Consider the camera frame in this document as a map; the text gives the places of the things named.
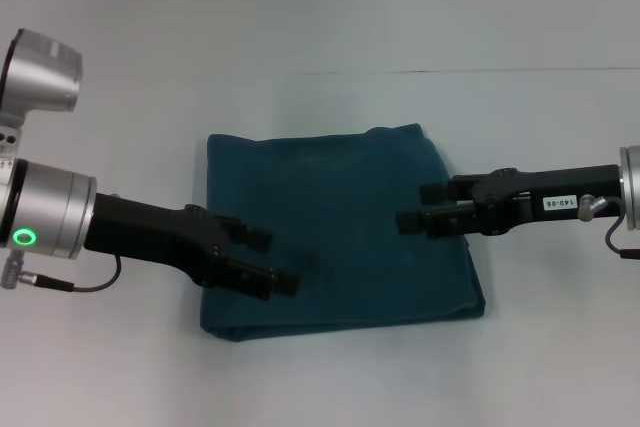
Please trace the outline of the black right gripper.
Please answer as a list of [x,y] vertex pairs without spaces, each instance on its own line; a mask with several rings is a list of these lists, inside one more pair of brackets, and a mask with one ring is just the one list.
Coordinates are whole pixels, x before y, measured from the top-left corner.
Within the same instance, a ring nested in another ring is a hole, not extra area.
[[422,203],[443,203],[396,213],[400,235],[442,238],[481,233],[497,236],[532,222],[572,220],[580,199],[621,193],[619,167],[603,165],[543,172],[499,169],[488,175],[455,175],[419,188]]

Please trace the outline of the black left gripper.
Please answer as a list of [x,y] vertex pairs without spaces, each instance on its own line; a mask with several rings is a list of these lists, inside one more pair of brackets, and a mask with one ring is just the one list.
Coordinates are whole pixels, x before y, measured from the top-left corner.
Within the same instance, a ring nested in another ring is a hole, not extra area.
[[84,248],[174,267],[199,286],[210,282],[213,271],[213,283],[227,290],[261,300],[272,294],[294,296],[298,275],[222,260],[230,242],[269,250],[272,240],[269,231],[252,228],[237,218],[214,217],[195,205],[171,210],[99,194]]

